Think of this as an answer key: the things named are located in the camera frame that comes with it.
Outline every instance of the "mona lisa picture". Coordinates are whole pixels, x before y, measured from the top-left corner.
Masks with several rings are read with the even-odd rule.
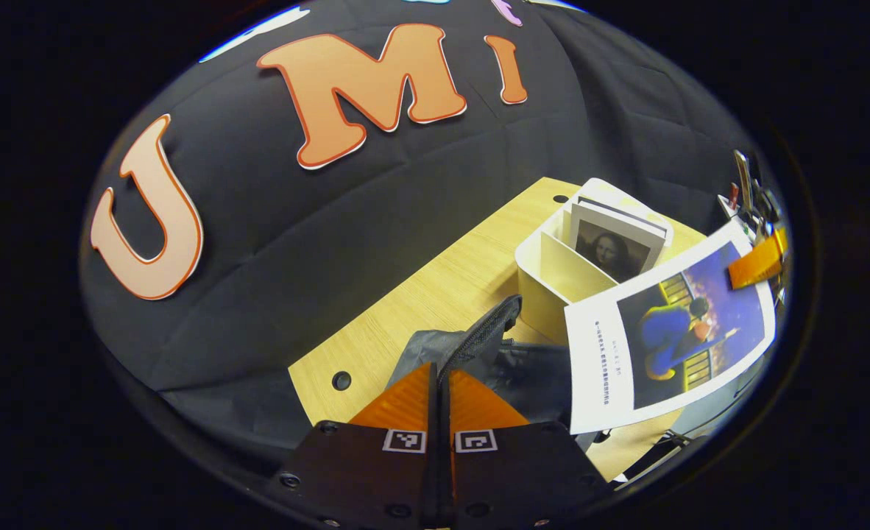
[[[664,247],[664,228],[583,197],[571,219],[572,248],[618,283],[653,267]]]

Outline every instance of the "light wood desk surface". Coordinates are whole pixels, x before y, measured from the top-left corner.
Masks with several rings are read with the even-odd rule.
[[[538,180],[291,365],[291,381],[311,422],[347,422],[379,396],[416,331],[468,329],[502,299],[516,294],[513,252],[559,209],[554,196],[572,196],[577,191],[579,185],[552,178]],[[662,252],[658,263],[704,238],[679,222],[668,221],[674,228],[673,246]],[[521,319],[506,336],[516,342],[551,342]],[[352,377],[350,388],[343,392],[331,385],[340,370]],[[676,410],[613,429],[611,437],[593,444],[587,455],[604,478],[611,480],[640,459],[679,415]]]

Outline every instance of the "cable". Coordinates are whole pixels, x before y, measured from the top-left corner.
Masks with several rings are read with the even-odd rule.
[[[671,433],[672,437],[670,439],[677,437],[677,439],[683,439],[684,442],[686,442],[686,443],[693,442],[693,439],[690,439],[690,437],[687,437],[687,433],[680,434],[680,433],[674,432],[673,429],[668,429],[668,433]]]
[[[740,388],[739,390],[737,390],[737,391],[735,392],[735,394],[732,395],[732,402],[729,403],[729,405],[725,406],[724,409],[722,409],[720,412],[715,413],[715,415],[714,415],[712,418],[710,418],[710,419],[708,419],[708,420],[705,420],[705,422],[701,423],[701,425],[697,425],[696,427],[693,427],[692,429],[690,429],[690,430],[688,430],[687,432],[683,433],[683,435],[681,435],[681,436],[684,436],[684,437],[685,437],[685,436],[687,436],[688,434],[692,433],[693,431],[696,431],[697,429],[700,429],[701,427],[704,427],[705,425],[708,425],[708,423],[711,423],[711,422],[713,422],[713,420],[715,420],[715,419],[717,419],[718,417],[724,415],[724,414],[727,412],[727,410],[732,409],[732,406],[734,406],[736,403],[739,403],[739,400],[742,399],[742,396],[743,396],[743,393],[742,393],[742,392],[743,392],[743,390],[745,390],[748,386],[750,386],[750,385],[752,384],[752,381],[755,380],[755,376],[756,376],[756,375],[759,375],[759,372],[762,372],[762,369],[756,370],[756,373],[754,373],[754,374],[752,375],[752,377],[749,378],[749,381],[747,381],[747,382],[745,383],[745,385],[742,386],[742,388]]]

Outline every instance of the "screw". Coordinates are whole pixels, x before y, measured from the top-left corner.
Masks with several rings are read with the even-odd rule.
[[[278,480],[281,483],[281,486],[291,487],[291,489],[294,489],[295,487],[298,487],[301,485],[301,479],[297,478],[296,476],[293,476],[293,474],[291,474],[291,473],[281,474],[281,477]]]

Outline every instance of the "paper sheet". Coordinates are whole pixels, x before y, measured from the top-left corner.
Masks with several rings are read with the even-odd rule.
[[[671,261],[567,306],[573,434],[680,409],[762,355],[775,338],[768,284],[732,291],[726,269],[750,250],[729,222]]]

